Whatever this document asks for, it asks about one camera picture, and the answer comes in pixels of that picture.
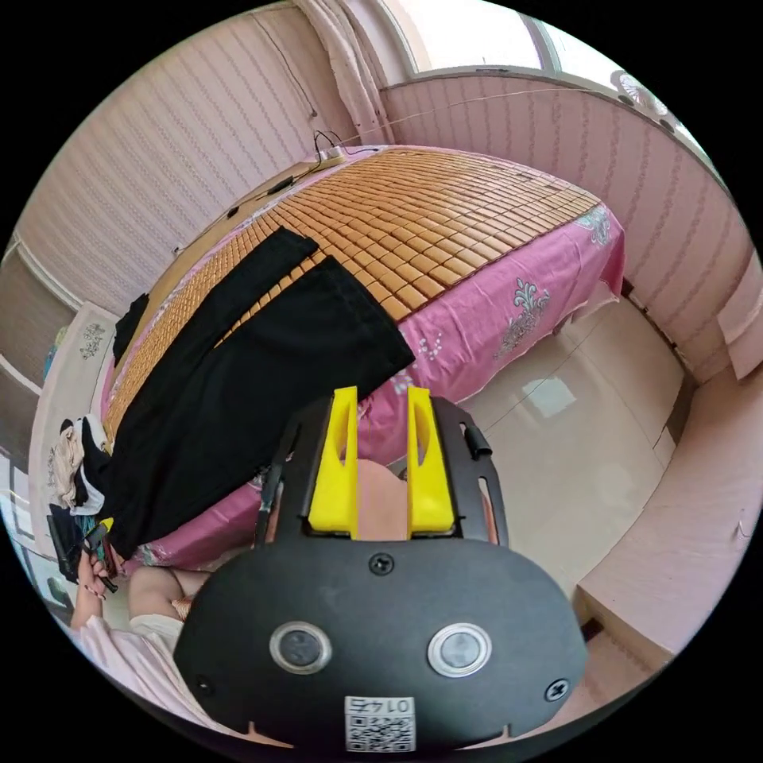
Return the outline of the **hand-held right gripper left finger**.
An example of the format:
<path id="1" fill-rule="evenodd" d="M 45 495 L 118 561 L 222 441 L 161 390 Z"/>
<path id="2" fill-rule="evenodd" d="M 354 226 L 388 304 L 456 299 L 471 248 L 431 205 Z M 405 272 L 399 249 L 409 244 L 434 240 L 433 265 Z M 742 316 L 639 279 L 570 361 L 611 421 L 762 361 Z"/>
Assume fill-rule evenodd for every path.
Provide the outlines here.
<path id="1" fill-rule="evenodd" d="M 315 533 L 358 534 L 357 407 L 356 387 L 333 393 L 308 511 Z"/>

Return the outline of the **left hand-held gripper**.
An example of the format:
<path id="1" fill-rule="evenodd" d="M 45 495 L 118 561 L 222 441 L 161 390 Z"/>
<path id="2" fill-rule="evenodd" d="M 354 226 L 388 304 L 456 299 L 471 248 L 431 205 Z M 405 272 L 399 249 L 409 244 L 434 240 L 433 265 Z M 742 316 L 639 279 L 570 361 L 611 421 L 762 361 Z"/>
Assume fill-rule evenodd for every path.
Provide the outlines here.
<path id="1" fill-rule="evenodd" d="M 89 529 L 81 524 L 67 510 L 58 505 L 49 505 L 47 524 L 56 553 L 60 573 L 70 583 L 77 583 L 77 567 L 83 550 L 97 553 L 106 564 L 109 576 L 117 576 L 117 568 L 110 550 L 110 531 L 114 520 L 109 517 L 96 521 Z"/>

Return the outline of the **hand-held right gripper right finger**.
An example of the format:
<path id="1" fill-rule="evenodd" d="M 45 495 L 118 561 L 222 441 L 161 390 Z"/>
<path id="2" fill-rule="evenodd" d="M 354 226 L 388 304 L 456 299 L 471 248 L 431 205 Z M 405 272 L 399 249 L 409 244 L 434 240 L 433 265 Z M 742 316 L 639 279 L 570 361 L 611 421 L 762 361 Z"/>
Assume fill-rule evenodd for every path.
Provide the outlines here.
<path id="1" fill-rule="evenodd" d="M 408 387 L 407 411 L 407 533 L 449 535 L 455 524 L 455 511 L 429 391 Z"/>

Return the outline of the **person's left hand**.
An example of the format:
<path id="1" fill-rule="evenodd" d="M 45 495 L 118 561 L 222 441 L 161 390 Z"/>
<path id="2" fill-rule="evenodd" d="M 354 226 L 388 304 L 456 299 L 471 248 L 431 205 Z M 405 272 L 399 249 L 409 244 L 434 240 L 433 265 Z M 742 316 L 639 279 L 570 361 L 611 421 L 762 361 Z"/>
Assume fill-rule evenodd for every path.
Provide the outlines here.
<path id="1" fill-rule="evenodd" d="M 99 558 L 97 553 L 83 550 L 80 554 L 77 567 L 78 587 L 100 600 L 104 600 L 106 594 L 118 592 L 117 584 L 109 576 L 106 564 Z"/>

